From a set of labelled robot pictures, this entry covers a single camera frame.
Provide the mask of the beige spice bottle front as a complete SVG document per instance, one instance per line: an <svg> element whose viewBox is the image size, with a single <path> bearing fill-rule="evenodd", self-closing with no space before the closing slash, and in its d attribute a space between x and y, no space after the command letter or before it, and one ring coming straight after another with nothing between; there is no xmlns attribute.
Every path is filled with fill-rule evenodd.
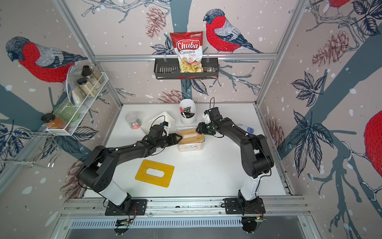
<svg viewBox="0 0 382 239"><path fill-rule="evenodd" d="M81 90L90 98L95 98L97 91L95 87L87 80L87 78L80 78L77 80L77 83Z"/></svg>

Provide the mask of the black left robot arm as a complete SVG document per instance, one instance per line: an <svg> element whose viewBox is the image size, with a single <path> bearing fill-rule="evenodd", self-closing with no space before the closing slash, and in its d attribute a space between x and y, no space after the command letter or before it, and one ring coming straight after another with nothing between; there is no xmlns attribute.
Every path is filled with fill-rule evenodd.
<svg viewBox="0 0 382 239"><path fill-rule="evenodd" d="M80 186L86 186L119 208L131 207L131 196L113 181L120 163L152 156L157 148L177 145L183 137L176 133L166 134L163 124L153 125L142 140L123 147L97 146L78 170Z"/></svg>

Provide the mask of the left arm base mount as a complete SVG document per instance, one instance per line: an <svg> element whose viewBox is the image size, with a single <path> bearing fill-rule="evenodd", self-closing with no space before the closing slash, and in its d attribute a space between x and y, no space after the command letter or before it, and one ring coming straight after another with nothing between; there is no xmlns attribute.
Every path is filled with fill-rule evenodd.
<svg viewBox="0 0 382 239"><path fill-rule="evenodd" d="M143 216L147 207L147 199L134 199L129 194L121 205L108 202L106 216Z"/></svg>

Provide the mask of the orange spice jar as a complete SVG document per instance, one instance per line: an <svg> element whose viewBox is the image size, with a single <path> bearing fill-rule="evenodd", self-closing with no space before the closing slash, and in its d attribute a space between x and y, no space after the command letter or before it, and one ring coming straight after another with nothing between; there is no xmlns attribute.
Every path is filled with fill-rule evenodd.
<svg viewBox="0 0 382 239"><path fill-rule="evenodd" d="M41 121L50 129L64 129L66 131L70 129L70 126L64 120L53 113L44 114Z"/></svg>

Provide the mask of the red Chuba chips bag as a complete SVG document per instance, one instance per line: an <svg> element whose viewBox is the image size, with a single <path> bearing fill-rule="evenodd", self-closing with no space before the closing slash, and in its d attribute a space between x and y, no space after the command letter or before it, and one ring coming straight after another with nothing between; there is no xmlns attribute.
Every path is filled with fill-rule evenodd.
<svg viewBox="0 0 382 239"><path fill-rule="evenodd" d="M170 33L181 73L202 73L203 32Z"/></svg>

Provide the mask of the bamboo tissue box lid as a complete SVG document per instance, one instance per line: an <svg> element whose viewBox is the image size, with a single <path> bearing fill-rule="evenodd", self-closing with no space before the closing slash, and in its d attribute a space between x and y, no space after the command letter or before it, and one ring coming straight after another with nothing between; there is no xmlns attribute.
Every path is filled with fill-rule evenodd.
<svg viewBox="0 0 382 239"><path fill-rule="evenodd" d="M205 141L205 136L197 133L195 129L182 130L177 134L182 137L178 144L202 143Z"/></svg>

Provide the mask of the blue white tissue pack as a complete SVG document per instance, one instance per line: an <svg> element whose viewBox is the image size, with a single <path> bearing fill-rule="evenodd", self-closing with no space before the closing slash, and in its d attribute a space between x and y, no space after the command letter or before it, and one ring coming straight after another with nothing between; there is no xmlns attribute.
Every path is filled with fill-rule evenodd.
<svg viewBox="0 0 382 239"><path fill-rule="evenodd" d="M241 125L241 127L247 131L250 134L254 134L254 129L252 127L246 126L246 125Z"/></svg>

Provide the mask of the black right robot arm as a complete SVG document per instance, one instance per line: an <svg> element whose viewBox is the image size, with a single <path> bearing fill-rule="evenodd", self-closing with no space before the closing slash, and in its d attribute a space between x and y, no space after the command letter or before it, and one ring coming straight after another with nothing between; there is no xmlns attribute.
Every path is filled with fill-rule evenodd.
<svg viewBox="0 0 382 239"><path fill-rule="evenodd" d="M245 179L239 190L238 197L244 202L257 200L261 181L272 175L274 167L274 160L266 138L262 134L248 133L229 118L210 123L200 122L196 132L212 136L219 133L240 147L241 164L248 178Z"/></svg>

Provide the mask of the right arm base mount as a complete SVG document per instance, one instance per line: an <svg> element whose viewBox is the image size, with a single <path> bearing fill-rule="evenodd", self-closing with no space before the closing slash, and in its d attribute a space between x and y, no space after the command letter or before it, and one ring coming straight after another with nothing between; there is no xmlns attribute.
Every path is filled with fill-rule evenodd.
<svg viewBox="0 0 382 239"><path fill-rule="evenodd" d="M225 198L223 201L225 212L228 215L263 215L266 213L263 199L260 197L246 201L243 196L238 196L236 198Z"/></svg>

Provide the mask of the yellow plastic lid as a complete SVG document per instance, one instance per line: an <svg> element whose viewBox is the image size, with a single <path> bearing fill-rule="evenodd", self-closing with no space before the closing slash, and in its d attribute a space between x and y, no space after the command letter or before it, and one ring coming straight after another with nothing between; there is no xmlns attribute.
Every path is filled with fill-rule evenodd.
<svg viewBox="0 0 382 239"><path fill-rule="evenodd" d="M143 160L135 180L148 184L168 188L174 173L175 167L150 160Z"/></svg>

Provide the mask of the beige spice bottle back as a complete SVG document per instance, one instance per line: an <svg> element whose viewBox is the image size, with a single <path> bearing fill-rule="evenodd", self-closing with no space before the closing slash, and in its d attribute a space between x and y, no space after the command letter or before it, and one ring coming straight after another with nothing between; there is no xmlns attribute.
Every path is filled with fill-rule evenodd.
<svg viewBox="0 0 382 239"><path fill-rule="evenodd" d="M96 90L98 90L101 87L101 84L99 83L98 79L93 75L90 66L83 66L82 76L87 78L87 80L94 86Z"/></svg>

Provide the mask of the green jar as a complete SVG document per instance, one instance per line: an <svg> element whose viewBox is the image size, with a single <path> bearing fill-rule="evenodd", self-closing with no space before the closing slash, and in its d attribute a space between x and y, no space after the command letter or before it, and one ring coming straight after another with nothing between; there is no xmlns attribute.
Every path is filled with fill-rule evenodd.
<svg viewBox="0 0 382 239"><path fill-rule="evenodd" d="M75 122L80 115L77 113L77 107L70 102L63 102L53 110L54 115L61 118L65 123Z"/></svg>

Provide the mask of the clear jar with candies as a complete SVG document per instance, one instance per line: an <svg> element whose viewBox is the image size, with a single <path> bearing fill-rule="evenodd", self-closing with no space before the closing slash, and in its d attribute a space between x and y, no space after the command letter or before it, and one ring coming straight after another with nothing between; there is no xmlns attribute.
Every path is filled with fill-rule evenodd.
<svg viewBox="0 0 382 239"><path fill-rule="evenodd" d="M125 116L125 120L131 129L139 129L141 127L141 120L136 112L129 112Z"/></svg>

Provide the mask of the white rectangular bin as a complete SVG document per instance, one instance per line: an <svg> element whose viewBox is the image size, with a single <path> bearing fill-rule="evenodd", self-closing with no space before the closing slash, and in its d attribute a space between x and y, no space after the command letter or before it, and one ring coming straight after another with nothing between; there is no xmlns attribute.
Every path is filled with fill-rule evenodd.
<svg viewBox="0 0 382 239"><path fill-rule="evenodd" d="M152 119L146 121L145 123L143 123L140 127L140 129L145 133L145 134L148 134L149 133L149 130L150 128L153 126L153 125L156 125L156 124L161 124L163 122L167 122L168 123L168 126L165 127L165 130L167 133L175 133L175 130L176 130L176 121L175 119L170 116L167 112L162 112L160 113L159 115L153 117Z"/></svg>

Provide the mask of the clear plastic tissue box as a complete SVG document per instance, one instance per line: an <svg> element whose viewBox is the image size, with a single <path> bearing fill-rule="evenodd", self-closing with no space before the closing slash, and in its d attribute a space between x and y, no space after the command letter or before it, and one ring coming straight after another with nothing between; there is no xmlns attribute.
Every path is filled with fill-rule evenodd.
<svg viewBox="0 0 382 239"><path fill-rule="evenodd" d="M175 133L178 133L179 131L182 130L187 130L187 129L197 129L196 127L182 127L176 129ZM186 152L186 151L197 151L197 150L202 150L204 147L204 142L202 143L192 143L192 144L177 144L178 150L180 152Z"/></svg>

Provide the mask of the white pen holder cup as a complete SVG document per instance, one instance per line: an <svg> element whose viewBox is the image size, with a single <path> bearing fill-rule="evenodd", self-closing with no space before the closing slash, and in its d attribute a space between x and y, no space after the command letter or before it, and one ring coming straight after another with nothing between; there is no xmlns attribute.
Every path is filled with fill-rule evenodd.
<svg viewBox="0 0 382 239"><path fill-rule="evenodd" d="M181 122L184 125L193 125L196 123L196 105L191 99L184 99L179 103Z"/></svg>

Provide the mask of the beige spice bottle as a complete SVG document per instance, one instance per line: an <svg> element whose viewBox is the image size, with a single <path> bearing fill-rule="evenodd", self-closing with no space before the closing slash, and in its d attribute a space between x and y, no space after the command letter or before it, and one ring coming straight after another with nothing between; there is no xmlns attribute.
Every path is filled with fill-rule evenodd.
<svg viewBox="0 0 382 239"><path fill-rule="evenodd" d="M101 84L99 83L98 79L93 75L90 66L83 66L82 76L87 78L87 80L94 86L96 90L98 90L101 87Z"/></svg>
<svg viewBox="0 0 382 239"><path fill-rule="evenodd" d="M80 78L77 80L77 83L81 90L90 98L95 98L97 91L95 87L87 80L87 78Z"/></svg>

